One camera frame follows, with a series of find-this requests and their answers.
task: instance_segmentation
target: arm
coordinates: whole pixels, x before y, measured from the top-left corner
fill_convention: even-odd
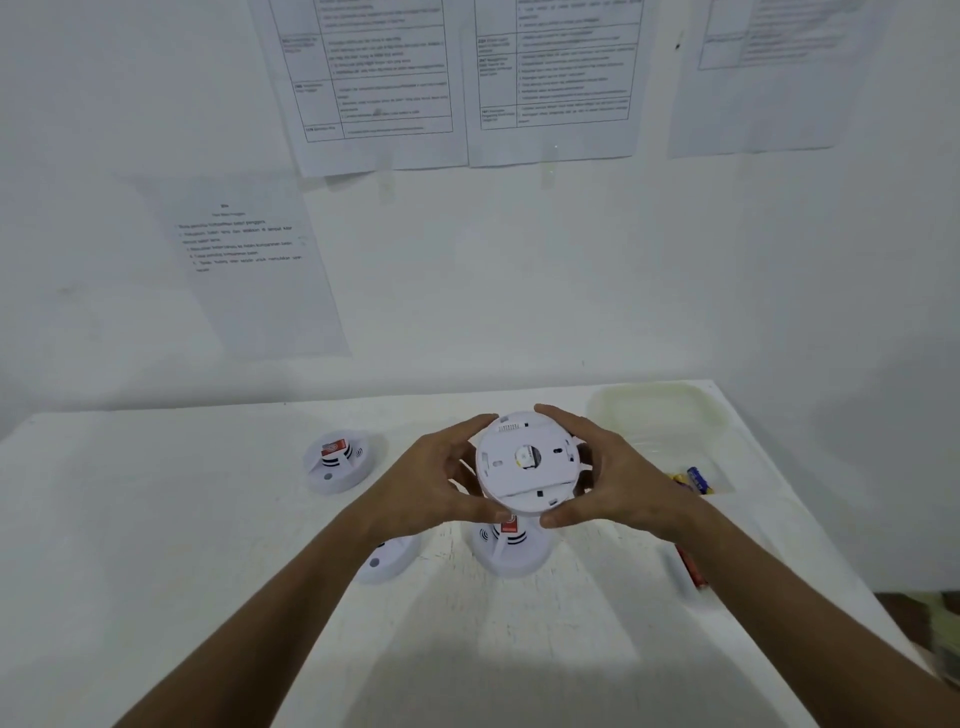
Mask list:
[[[510,518],[482,497],[475,475],[461,462],[475,461],[468,438],[495,418],[480,415],[421,437],[117,727],[270,725],[350,580],[377,544],[446,521]]]
[[[592,488],[545,513],[547,528],[609,519],[686,549],[818,723],[960,726],[960,694],[806,585],[705,498],[678,488],[622,437],[556,407],[583,439]]]

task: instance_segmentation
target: white smoke detector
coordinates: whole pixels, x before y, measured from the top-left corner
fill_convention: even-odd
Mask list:
[[[353,581],[380,584],[403,573],[420,553],[420,534],[401,536],[380,544],[360,567]]]
[[[307,484],[318,493],[343,493],[359,485],[373,470],[370,439],[363,432],[329,432],[303,455]]]
[[[520,516],[537,516],[573,497],[582,442],[539,412],[515,412],[483,431],[476,472],[487,497]]]
[[[573,437],[538,412],[515,412],[483,431],[476,473],[484,494],[515,515],[506,523],[467,523],[465,538],[477,561],[504,577],[526,576],[550,558],[553,534],[539,516],[573,497],[582,470]]]
[[[539,569],[553,551],[553,534],[536,518],[507,523],[464,523],[464,538],[476,560],[497,576],[515,578]]]

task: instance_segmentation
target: forearm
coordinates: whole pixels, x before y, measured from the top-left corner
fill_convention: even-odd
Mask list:
[[[117,725],[269,725],[376,539],[343,511]]]
[[[684,516],[681,546],[821,725],[957,725],[960,700],[810,588],[719,511]]]

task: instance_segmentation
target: red label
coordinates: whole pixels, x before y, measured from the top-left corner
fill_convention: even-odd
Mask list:
[[[334,452],[340,452],[342,449],[347,449],[347,441],[337,440],[335,443],[327,443],[324,445],[324,449],[320,451],[320,455],[321,457],[327,457],[328,455],[332,455]]]

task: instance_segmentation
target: left hand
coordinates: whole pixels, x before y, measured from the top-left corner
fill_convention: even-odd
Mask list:
[[[496,418],[477,415],[423,435],[350,509],[378,543],[412,536],[447,521],[508,521],[513,514],[483,495],[476,475],[465,465],[476,467],[476,448],[469,438]],[[450,480],[467,492],[461,493]]]

